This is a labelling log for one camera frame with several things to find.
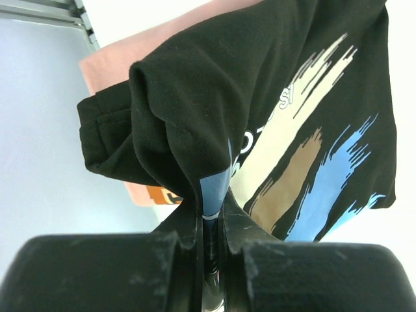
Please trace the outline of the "black t shirt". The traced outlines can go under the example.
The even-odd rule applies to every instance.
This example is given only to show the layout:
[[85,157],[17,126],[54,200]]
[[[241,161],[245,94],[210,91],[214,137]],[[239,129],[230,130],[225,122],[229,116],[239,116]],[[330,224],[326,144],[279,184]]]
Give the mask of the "black t shirt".
[[82,100],[85,165],[138,205],[195,200],[212,220],[231,192],[277,239],[319,241],[396,198],[386,3],[257,2],[218,39],[234,65],[217,95],[138,61],[104,109]]

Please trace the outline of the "left aluminium corner post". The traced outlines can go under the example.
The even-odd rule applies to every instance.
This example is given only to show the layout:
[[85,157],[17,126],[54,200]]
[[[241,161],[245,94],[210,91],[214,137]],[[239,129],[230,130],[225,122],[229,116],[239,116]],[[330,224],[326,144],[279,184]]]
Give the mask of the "left aluminium corner post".
[[98,40],[82,1],[1,0],[1,17],[80,29],[84,32],[91,52],[99,49]]

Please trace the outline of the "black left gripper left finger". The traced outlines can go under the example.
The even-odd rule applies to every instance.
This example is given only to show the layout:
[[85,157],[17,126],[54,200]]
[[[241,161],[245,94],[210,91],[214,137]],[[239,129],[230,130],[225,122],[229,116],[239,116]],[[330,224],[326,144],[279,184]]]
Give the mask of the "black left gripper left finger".
[[150,233],[28,240],[1,285],[2,311],[199,311],[202,212],[182,204]]

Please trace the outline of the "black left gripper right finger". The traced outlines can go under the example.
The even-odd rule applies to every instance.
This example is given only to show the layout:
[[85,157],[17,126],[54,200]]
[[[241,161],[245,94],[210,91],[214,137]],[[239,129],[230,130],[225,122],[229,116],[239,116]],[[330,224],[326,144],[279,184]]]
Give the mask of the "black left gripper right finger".
[[226,194],[220,215],[226,311],[415,310],[415,293],[391,250],[377,244],[282,242]]

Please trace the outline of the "folded pink t shirt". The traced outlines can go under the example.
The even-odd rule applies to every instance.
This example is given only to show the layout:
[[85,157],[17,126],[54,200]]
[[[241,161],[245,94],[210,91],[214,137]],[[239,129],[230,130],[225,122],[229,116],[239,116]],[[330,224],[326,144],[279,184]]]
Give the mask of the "folded pink t shirt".
[[226,89],[226,75],[233,63],[220,51],[218,39],[226,31],[234,31],[243,20],[235,14],[246,12],[257,1],[210,1],[186,14],[152,29],[135,34],[85,58],[81,70],[88,89],[100,98],[101,108],[110,103],[105,89],[125,84],[135,63],[151,64],[164,86],[189,87],[217,95]]

